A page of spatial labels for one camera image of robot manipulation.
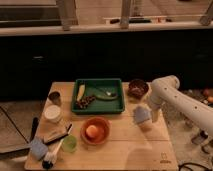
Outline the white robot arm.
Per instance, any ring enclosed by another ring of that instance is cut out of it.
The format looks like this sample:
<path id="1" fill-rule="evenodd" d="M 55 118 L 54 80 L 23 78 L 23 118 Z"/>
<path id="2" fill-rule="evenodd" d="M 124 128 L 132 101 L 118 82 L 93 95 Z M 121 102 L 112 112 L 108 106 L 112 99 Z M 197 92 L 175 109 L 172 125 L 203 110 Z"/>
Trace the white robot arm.
<path id="1" fill-rule="evenodd" d="M 178 90 L 180 81 L 176 76 L 154 79 L 150 87 L 147 104 L 151 109 L 152 122 L 158 121 L 159 111 L 167 102 L 213 137 L 213 108 L 181 93 Z"/>

